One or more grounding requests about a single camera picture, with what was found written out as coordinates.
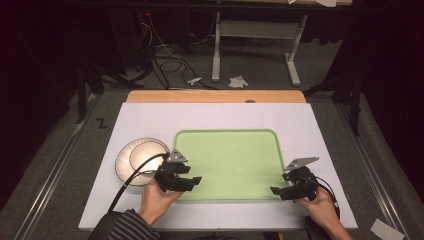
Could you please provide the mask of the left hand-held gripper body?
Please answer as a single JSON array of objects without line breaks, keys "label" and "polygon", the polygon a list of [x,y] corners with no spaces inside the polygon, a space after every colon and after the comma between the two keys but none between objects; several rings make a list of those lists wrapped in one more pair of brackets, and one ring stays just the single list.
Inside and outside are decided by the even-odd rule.
[{"label": "left hand-held gripper body", "polygon": [[174,149],[170,154],[163,160],[154,176],[155,181],[159,184],[160,189],[163,192],[166,191],[182,191],[183,190],[183,178],[180,178],[180,174],[176,174],[175,164],[187,162],[187,158],[177,149]]}]

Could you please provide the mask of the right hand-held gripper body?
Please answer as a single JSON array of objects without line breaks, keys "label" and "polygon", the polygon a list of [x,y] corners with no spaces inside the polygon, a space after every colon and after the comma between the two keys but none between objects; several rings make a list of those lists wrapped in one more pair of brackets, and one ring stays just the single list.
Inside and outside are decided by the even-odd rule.
[{"label": "right hand-held gripper body", "polygon": [[318,160],[318,157],[295,158],[289,163],[285,170],[287,173],[293,172],[295,179],[290,187],[290,199],[300,199],[307,197],[313,200],[316,197],[315,191],[318,187],[315,175],[307,167],[308,164]]}]

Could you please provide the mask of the white ribbed bowl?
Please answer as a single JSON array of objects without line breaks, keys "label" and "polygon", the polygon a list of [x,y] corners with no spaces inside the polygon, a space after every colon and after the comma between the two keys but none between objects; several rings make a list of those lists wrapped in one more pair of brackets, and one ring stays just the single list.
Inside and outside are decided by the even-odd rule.
[{"label": "white ribbed bowl", "polygon": [[[125,182],[135,170],[146,160],[156,154],[168,153],[168,147],[155,138],[140,138],[127,144],[118,154],[115,160],[115,172],[118,178]],[[135,178],[131,181],[131,186],[143,186],[154,176],[155,171],[163,162],[161,157],[157,157],[142,167]]]}]

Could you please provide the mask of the green tray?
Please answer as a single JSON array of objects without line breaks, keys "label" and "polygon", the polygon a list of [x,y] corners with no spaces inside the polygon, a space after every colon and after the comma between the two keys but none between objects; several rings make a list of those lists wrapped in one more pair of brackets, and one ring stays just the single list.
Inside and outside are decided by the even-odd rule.
[{"label": "green tray", "polygon": [[274,200],[271,189],[288,185],[272,130],[185,130],[174,146],[191,167],[185,176],[201,179],[183,201]]}]

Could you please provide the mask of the person's right hand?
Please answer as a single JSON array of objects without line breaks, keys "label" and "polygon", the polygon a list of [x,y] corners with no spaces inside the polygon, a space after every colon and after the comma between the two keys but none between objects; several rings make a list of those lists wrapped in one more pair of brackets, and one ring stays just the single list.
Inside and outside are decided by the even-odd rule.
[{"label": "person's right hand", "polygon": [[316,224],[326,231],[332,230],[340,224],[332,199],[321,187],[317,188],[316,193],[317,196],[312,201],[301,198],[296,199],[295,203],[305,208]]}]

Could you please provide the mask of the person's left hand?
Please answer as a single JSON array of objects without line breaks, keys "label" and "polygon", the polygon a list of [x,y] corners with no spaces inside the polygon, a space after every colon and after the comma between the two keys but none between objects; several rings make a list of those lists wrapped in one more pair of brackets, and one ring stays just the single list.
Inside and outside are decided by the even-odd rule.
[{"label": "person's left hand", "polygon": [[143,188],[139,216],[152,226],[180,197],[182,192],[163,192],[155,179],[150,180]]}]

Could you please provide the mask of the white board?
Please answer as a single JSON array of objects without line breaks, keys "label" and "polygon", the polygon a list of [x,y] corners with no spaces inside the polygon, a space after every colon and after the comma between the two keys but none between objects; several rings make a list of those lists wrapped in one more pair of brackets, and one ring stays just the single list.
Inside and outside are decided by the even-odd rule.
[{"label": "white board", "polygon": [[[110,206],[138,209],[141,190],[132,187],[117,199],[121,187],[114,162],[118,152],[138,137],[153,137],[174,146],[185,130],[272,130],[284,167],[295,158],[318,157],[309,169],[336,194],[344,227],[357,222],[344,194],[312,107],[307,103],[125,103],[82,214],[79,226],[93,229]],[[274,231],[304,226],[306,211],[279,197],[274,200],[183,201],[181,197],[155,223],[159,231]]]}]

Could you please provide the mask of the wooden table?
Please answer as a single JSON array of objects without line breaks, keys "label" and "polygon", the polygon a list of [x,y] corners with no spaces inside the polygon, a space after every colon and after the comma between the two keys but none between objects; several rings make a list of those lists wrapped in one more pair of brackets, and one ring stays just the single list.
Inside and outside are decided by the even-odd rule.
[{"label": "wooden table", "polygon": [[127,103],[305,103],[298,90],[134,90]]}]

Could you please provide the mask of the white paper sheet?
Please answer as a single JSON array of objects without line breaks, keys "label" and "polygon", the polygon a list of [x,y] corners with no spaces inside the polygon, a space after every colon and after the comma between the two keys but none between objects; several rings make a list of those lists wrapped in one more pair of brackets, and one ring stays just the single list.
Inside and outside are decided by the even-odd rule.
[{"label": "white paper sheet", "polygon": [[405,235],[390,227],[380,219],[376,219],[371,227],[371,231],[381,240],[403,240]]}]

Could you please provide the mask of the black metal stand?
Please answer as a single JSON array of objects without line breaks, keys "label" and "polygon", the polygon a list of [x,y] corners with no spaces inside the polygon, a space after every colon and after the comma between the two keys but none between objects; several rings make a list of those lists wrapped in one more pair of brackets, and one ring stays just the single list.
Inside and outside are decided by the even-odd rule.
[{"label": "black metal stand", "polygon": [[108,69],[103,68],[102,66],[95,63],[82,63],[78,72],[77,80],[77,99],[78,99],[78,120],[77,123],[80,124],[86,115],[88,114],[88,100],[86,98],[86,87],[89,87],[94,94],[102,94],[104,92],[104,86],[101,81],[101,77],[106,75],[112,80],[117,81],[118,83],[132,88],[132,89],[143,89],[143,85],[136,84],[130,80],[125,79],[124,77],[114,73]]},{"label": "black metal stand", "polygon": [[332,95],[334,103],[350,103],[349,124],[353,133],[358,136],[361,86],[362,80],[358,75],[343,73],[303,91],[303,95],[308,97],[319,91],[334,90]]}]

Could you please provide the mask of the crumpled white paper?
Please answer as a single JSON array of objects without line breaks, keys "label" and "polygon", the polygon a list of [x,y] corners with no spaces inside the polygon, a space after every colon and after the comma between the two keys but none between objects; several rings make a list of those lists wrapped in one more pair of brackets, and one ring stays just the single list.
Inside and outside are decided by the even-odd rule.
[{"label": "crumpled white paper", "polygon": [[242,76],[232,77],[230,79],[229,87],[232,88],[243,88],[244,86],[247,86],[248,83]]}]

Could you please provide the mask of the metal floor rail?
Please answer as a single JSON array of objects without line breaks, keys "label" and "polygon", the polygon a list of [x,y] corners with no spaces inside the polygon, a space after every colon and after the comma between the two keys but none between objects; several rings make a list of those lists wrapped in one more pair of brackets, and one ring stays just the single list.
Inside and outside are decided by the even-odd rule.
[{"label": "metal floor rail", "polygon": [[37,197],[31,205],[30,210],[28,211],[13,240],[30,239],[69,162],[68,156],[71,153],[76,141],[78,140],[82,128],[84,127],[87,115],[92,111],[93,106],[97,103],[97,101],[98,96],[96,94],[91,94],[89,96],[88,100],[86,101],[87,109],[85,113],[82,114],[78,121],[73,125],[72,131],[67,135],[66,142],[63,145],[58,158],[55,160],[47,179],[38,192]]},{"label": "metal floor rail", "polygon": [[354,133],[352,127],[350,126],[349,113],[346,110],[346,107],[343,104],[336,104],[335,107],[337,109],[337,112],[343,119],[344,125],[347,128],[347,131],[349,132],[349,135],[354,142],[355,148],[359,154],[361,166],[365,171],[365,176],[370,184],[370,187],[373,191],[374,197],[379,205],[379,208],[384,215],[386,224],[392,227],[394,230],[402,233],[404,235],[403,240],[410,240],[409,234],[399,217],[395,204],[389,196],[388,192],[386,191],[380,177],[378,176],[378,173],[375,167],[373,166],[371,158],[369,157],[365,149],[364,143],[362,142],[360,137]]}]

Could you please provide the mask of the white metal desk frame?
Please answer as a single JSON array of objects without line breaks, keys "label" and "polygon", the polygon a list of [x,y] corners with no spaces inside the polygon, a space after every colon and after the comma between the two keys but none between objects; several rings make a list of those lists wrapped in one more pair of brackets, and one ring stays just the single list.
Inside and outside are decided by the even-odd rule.
[{"label": "white metal desk frame", "polygon": [[222,20],[221,14],[216,13],[214,55],[211,73],[212,81],[218,82],[220,80],[220,46],[222,37],[282,39],[292,41],[291,51],[284,54],[284,61],[287,66],[292,85],[300,86],[301,81],[294,63],[294,58],[303,35],[307,19],[307,15],[302,15],[300,20],[296,23]]}]

